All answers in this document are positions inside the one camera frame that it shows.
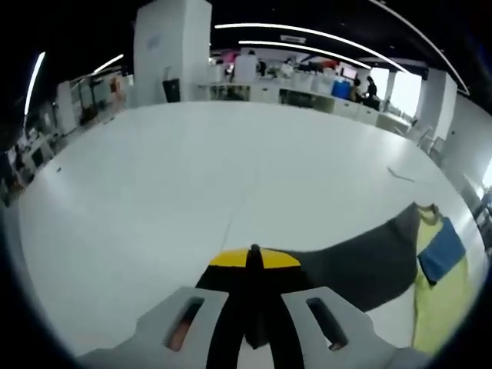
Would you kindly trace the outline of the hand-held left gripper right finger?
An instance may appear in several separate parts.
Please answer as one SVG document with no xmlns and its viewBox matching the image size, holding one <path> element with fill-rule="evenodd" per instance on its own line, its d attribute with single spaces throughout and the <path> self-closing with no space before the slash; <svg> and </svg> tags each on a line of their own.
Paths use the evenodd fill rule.
<svg viewBox="0 0 492 369">
<path fill-rule="evenodd" d="M 260 249 L 268 273 L 269 329 L 274 363 L 281 368 L 424 368 L 429 359 L 398 348 L 374 331 L 368 315 L 327 287 L 313 288 L 301 263 Z"/>
</svg>

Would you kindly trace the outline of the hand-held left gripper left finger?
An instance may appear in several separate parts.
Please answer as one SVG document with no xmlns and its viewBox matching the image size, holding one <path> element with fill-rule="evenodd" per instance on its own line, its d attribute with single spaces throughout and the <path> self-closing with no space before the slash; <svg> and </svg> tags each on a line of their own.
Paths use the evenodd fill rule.
<svg viewBox="0 0 492 369">
<path fill-rule="evenodd" d="M 134 334 L 78 358 L 82 368 L 205 368 L 231 293 L 211 281 L 181 287 L 143 314 Z"/>
</svg>

